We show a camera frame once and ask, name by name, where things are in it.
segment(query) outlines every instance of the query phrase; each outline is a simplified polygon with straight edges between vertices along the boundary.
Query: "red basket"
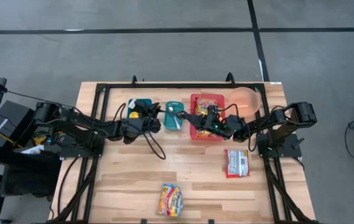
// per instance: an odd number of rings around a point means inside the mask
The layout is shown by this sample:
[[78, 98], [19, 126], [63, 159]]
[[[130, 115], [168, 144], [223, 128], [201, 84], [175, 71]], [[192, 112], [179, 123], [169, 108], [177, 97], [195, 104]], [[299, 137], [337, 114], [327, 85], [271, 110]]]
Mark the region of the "red basket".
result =
[[[217, 106], [219, 109], [225, 108], [225, 98], [223, 95], [219, 94], [192, 94], [190, 96], [190, 113], [195, 114], [196, 113], [196, 99], [197, 98], [206, 98], [206, 99], [213, 99], [217, 100]], [[225, 118], [225, 111], [221, 112], [221, 118]], [[218, 137], [197, 137], [197, 130], [193, 125], [190, 125], [190, 137], [193, 140], [211, 140], [211, 141], [221, 141], [223, 138], [218, 136]]]

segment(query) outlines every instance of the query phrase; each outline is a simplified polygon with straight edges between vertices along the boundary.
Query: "wooden table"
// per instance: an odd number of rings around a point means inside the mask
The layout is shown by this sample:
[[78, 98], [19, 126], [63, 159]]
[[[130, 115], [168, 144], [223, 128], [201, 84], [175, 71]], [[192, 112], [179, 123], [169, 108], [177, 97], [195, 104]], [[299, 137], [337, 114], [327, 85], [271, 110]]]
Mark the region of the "wooden table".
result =
[[[91, 113], [96, 84], [84, 82], [81, 85], [77, 108], [85, 114]], [[265, 87], [270, 109], [276, 105], [286, 105], [281, 84], [265, 83]], [[130, 98], [150, 98], [153, 102], [160, 102], [162, 108], [167, 101], [181, 101], [186, 111], [190, 111], [192, 93], [218, 93], [227, 97], [231, 90], [114, 88], [110, 91], [106, 120], [113, 119], [119, 105], [127, 103]], [[97, 118], [100, 117], [100, 105]], [[162, 123], [164, 115], [160, 114], [159, 119]], [[106, 140], [96, 174], [90, 223], [139, 223], [142, 218], [148, 219], [149, 223], [208, 223], [208, 219], [215, 219], [216, 223], [272, 223], [264, 164], [258, 151], [249, 154], [249, 177], [227, 179], [223, 170], [223, 150], [245, 150], [248, 148], [247, 141], [192, 141], [189, 126], [184, 121], [182, 131], [169, 131], [162, 127], [157, 134], [153, 134], [166, 153], [165, 161], [152, 153], [142, 136], [130, 145]], [[52, 204], [55, 213], [60, 182], [72, 160], [67, 159], [62, 163]], [[290, 158], [281, 159], [281, 163], [289, 195], [304, 214], [315, 218], [302, 167]], [[81, 159], [74, 164], [66, 178], [62, 190], [62, 208], [76, 191], [80, 164]], [[156, 215], [164, 183], [177, 184], [182, 188], [184, 207], [180, 218]], [[79, 218], [82, 218], [85, 199], [83, 195]], [[278, 193], [277, 200], [283, 219], [282, 200]]]

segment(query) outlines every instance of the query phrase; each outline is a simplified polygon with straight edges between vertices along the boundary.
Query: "red snack bag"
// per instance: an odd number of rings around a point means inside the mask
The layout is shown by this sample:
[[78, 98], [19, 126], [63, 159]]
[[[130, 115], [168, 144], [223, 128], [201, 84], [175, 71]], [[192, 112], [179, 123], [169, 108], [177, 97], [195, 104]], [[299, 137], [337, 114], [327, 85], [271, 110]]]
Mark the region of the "red snack bag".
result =
[[225, 174], [226, 178], [249, 176], [248, 151], [224, 150], [226, 156]]

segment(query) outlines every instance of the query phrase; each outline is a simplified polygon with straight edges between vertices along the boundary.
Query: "chip bag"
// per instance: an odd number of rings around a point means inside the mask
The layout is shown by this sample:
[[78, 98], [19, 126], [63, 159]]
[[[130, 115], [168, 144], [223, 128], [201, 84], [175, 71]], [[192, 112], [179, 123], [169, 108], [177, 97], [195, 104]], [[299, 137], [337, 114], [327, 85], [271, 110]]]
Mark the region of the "chip bag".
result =
[[182, 193], [174, 184], [163, 184], [157, 214], [170, 217], [181, 216]]
[[249, 176], [249, 157], [248, 151], [225, 150], [226, 178]]

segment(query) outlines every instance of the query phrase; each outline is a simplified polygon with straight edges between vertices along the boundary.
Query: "food package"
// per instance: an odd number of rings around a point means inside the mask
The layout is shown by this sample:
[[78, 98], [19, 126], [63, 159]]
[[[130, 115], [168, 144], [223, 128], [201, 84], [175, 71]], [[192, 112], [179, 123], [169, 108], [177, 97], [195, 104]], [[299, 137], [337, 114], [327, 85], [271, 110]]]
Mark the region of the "food package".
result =
[[249, 176], [249, 157], [248, 151], [225, 150], [226, 178]]
[[[206, 115], [208, 113], [207, 107], [208, 106], [216, 106], [217, 100], [216, 99], [197, 98], [196, 105], [197, 105], [196, 115]], [[216, 135], [209, 133], [208, 131], [197, 130], [196, 137], [215, 138]]]
[[181, 216], [182, 193], [174, 184], [163, 184], [157, 214], [170, 217]]

